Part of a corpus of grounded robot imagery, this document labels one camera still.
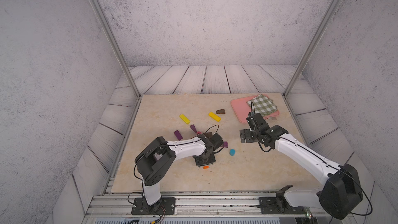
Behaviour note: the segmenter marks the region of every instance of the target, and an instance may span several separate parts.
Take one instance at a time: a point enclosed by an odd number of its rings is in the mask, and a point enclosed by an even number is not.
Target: metal bracket
[[[276,197],[259,197],[262,214],[306,214],[304,207],[286,207],[283,211],[277,203]]]

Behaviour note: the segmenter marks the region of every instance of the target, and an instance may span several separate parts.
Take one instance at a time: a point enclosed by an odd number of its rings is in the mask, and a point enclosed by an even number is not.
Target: purple triangular block
[[[196,128],[195,128],[195,125],[191,125],[191,129],[192,129],[192,131],[194,131],[195,133],[197,133]]]

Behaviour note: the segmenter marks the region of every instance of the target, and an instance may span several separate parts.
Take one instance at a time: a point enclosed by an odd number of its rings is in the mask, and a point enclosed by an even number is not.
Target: pink tray
[[[240,99],[231,100],[231,106],[232,106],[236,116],[238,117],[239,122],[247,123],[246,118],[248,117],[248,114],[250,112],[250,107],[247,104],[247,102],[256,96],[258,96],[258,94],[253,95],[253,96],[247,96],[247,97],[240,98]],[[268,119],[270,117],[275,117],[278,115],[279,115],[279,110],[271,113],[270,115],[265,116],[264,119]]]

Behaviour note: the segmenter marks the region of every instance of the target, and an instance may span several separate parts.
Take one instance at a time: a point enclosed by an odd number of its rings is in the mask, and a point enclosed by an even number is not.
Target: black mounting plate
[[[212,165],[213,163],[216,162],[216,157],[214,156],[214,153],[210,154],[209,160],[206,163],[203,163],[199,160],[195,159],[195,164],[198,167],[203,167],[203,166],[207,166],[207,165]]]
[[[243,129],[240,130],[240,142],[241,143],[254,143],[257,142],[256,140],[254,140],[253,135],[251,134],[250,129]]]
[[[176,207],[176,199],[174,197],[162,197],[161,205],[164,207],[165,212],[163,213],[162,208],[158,208],[157,211],[153,210],[148,206],[147,201],[144,198],[135,198],[134,205],[132,206],[132,215],[173,215]]]
[[[288,206],[282,211],[276,203],[276,197],[259,197],[262,214],[306,214],[304,207]]]

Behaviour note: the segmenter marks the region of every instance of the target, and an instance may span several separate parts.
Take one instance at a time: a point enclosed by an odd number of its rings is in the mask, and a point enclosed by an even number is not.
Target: metal frame pole
[[[285,98],[292,91],[297,79],[301,75],[301,72],[304,70],[304,67],[306,66],[313,51],[315,50],[316,45],[318,44],[323,33],[325,32],[326,27],[328,26],[328,23],[330,22],[331,18],[333,17],[334,13],[336,12],[340,2],[341,2],[341,0],[331,0],[329,7],[326,9],[326,11],[322,17],[322,20],[321,20],[318,28],[316,29],[314,36],[311,39],[311,42],[309,43],[306,51],[304,52],[304,55],[301,57],[301,60],[297,65],[296,71],[293,73],[293,77],[291,78],[285,92],[283,93],[283,96]]]
[[[113,52],[115,52],[116,58],[119,61],[120,66],[122,67],[122,70],[125,73],[125,75],[127,77],[127,80],[130,83],[130,86],[132,87],[132,89],[134,91],[134,94],[137,96],[137,98],[139,98],[140,97],[140,92],[138,91],[138,88],[137,88],[137,86],[136,86],[136,84],[134,82],[134,79],[131,76],[130,70],[127,67],[127,64],[126,64],[126,61],[125,61],[125,59],[123,57],[123,54],[122,54],[122,52],[121,52],[121,50],[120,50],[120,48],[119,48],[119,46],[118,46],[118,44],[116,42],[116,38],[113,35],[112,29],[109,26],[108,21],[106,20],[106,17],[104,15],[103,11],[102,11],[100,2],[98,0],[89,0],[89,1],[90,1],[91,5],[92,5],[97,17],[98,17],[98,20],[101,22],[102,29],[105,32],[105,35],[106,35],[109,43],[112,46]]]

